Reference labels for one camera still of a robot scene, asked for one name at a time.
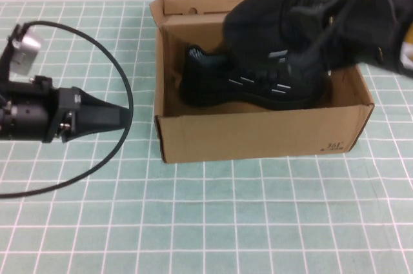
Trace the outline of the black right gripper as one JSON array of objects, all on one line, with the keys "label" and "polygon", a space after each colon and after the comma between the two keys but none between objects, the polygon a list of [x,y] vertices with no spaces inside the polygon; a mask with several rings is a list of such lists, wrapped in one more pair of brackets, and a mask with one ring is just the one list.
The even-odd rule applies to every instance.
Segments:
[{"label": "black right gripper", "polygon": [[412,0],[351,0],[332,16],[332,66],[366,63],[412,75]]}]

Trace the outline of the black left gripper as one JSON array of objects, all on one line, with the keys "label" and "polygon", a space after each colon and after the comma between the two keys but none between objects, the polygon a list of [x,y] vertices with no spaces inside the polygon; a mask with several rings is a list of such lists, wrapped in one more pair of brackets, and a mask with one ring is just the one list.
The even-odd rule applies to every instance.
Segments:
[{"label": "black left gripper", "polygon": [[[98,99],[77,87],[52,89],[47,102],[49,119],[43,143],[51,143],[55,138],[66,143],[87,135],[126,129],[132,114],[128,108]],[[91,121],[101,117],[109,121]]]}]

